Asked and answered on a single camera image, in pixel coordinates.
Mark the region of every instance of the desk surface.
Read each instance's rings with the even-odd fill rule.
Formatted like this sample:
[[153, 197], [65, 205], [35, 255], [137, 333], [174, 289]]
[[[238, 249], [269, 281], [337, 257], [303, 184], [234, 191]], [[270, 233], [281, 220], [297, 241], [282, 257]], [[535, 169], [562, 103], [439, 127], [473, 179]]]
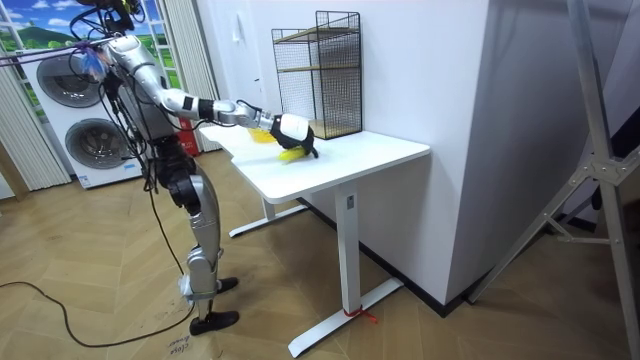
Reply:
[[232, 157], [231, 162], [272, 204], [371, 174], [429, 154], [428, 145], [363, 131], [332, 140], [315, 139], [319, 157], [312, 155], [291, 163], [278, 160], [277, 143], [259, 144], [240, 126], [212, 126], [200, 132], [216, 141]]

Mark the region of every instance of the blue sky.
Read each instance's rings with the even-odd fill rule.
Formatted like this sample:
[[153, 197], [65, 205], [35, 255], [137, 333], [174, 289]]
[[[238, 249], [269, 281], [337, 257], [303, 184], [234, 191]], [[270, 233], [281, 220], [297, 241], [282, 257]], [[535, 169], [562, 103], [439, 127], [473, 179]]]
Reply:
[[[78, 4], [75, 0], [1, 0], [11, 21], [21, 26], [29, 26], [33, 21], [36, 26], [43, 29], [70, 34], [69, 22], [76, 15], [89, 10], [89, 6]], [[150, 12], [152, 20], [160, 20], [153, 0], [144, 0]], [[134, 34], [148, 34], [149, 27], [134, 21], [136, 29]], [[76, 23], [74, 31], [82, 36], [88, 31], [87, 25]]]

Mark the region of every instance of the wooden floor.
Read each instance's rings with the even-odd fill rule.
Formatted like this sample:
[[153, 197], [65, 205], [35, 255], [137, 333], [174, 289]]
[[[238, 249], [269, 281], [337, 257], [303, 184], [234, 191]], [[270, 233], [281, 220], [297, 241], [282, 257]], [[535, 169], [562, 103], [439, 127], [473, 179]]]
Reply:
[[[189, 337], [186, 324], [145, 341], [86, 349], [67, 335], [60, 309], [27, 287], [0, 289], [2, 359], [290, 359], [295, 336], [338, 311], [335, 232], [305, 212], [230, 240], [261, 218], [259, 197], [222, 152], [199, 162], [217, 187], [225, 249], [220, 275], [240, 286], [215, 300], [239, 310], [231, 328]], [[0, 205], [0, 283], [35, 282], [65, 303], [83, 341], [154, 331], [182, 318], [179, 273], [165, 248], [141, 180], [90, 191], [73, 183]], [[193, 237], [163, 191], [160, 216], [179, 259]], [[362, 290], [388, 278], [361, 256]], [[477, 305], [441, 319], [406, 289], [377, 304], [303, 359], [561, 360], [628, 358], [607, 247], [544, 238], [510, 266]]]

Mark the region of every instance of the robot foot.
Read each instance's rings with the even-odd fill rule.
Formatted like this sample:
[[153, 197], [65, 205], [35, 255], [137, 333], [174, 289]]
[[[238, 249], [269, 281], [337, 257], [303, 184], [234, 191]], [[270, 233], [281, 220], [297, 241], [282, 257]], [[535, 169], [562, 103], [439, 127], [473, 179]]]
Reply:
[[220, 287], [218, 288], [218, 291], [217, 291], [218, 294], [222, 294], [225, 291], [231, 290], [234, 287], [236, 287], [236, 285], [238, 285], [238, 278], [236, 277], [220, 279], [218, 281], [220, 282]]
[[198, 336], [207, 331], [222, 330], [235, 324], [239, 319], [240, 314], [237, 311], [211, 312], [204, 321], [200, 321], [199, 318], [191, 320], [189, 332], [193, 336]]

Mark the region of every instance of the washing machine door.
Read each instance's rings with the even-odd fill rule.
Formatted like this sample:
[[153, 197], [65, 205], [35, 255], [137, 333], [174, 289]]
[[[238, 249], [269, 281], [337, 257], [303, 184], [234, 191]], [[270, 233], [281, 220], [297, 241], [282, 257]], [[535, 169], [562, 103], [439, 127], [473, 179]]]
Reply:
[[58, 56], [42, 61], [37, 77], [42, 90], [64, 106], [85, 108], [100, 101], [99, 85], [83, 73], [82, 59], [78, 56]]
[[72, 158], [93, 169], [111, 169], [130, 156], [127, 140], [116, 125], [104, 119], [86, 119], [75, 123], [65, 136]]

